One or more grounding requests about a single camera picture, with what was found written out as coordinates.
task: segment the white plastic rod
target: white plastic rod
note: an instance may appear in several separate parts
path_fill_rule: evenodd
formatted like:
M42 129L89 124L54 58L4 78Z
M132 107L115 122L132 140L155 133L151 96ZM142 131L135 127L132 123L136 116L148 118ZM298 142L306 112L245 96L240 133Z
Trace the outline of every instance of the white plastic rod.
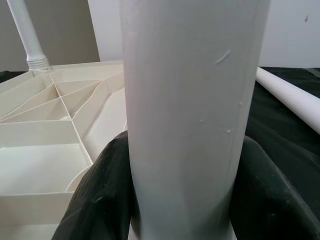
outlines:
M141 240L230 240L268 0L121 0Z
M258 67L256 81L320 134L320 99Z
M47 70L50 65L37 38L24 0L7 0L26 53L29 70Z

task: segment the white plastic base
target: white plastic base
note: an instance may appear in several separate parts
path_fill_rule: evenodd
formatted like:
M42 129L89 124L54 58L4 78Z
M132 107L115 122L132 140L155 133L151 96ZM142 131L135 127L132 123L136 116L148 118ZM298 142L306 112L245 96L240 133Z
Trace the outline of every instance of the white plastic base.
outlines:
M82 176L126 127L121 62L52 69L0 84L1 240L51 239Z

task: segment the white cylinder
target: white cylinder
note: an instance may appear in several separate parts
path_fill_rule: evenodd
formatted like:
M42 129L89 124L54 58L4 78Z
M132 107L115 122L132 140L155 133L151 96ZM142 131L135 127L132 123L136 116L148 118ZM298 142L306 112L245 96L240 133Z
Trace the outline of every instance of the white cylinder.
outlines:
M269 0L121 0L142 240L230 240Z
M258 67L256 81L320 134L320 99Z
M7 0L16 28L18 29L29 70L47 70L50 65L37 38L24 0Z

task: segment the white pole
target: white pole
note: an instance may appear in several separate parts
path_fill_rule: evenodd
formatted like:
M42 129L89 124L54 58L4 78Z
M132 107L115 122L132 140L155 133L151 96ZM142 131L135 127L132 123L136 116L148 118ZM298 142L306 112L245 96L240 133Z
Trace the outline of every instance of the white pole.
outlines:
M26 53L29 70L47 70L50 65L40 46L24 0L7 0Z
M121 0L120 8L139 238L230 240L269 0Z
M258 67L256 81L320 134L320 99Z

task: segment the gray wall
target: gray wall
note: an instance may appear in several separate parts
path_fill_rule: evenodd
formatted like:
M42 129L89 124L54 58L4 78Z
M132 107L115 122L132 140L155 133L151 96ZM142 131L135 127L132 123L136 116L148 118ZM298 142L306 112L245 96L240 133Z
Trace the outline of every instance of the gray wall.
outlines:
M25 0L51 65L98 62L87 0ZM26 71L26 54L6 0L0 0L0 72Z

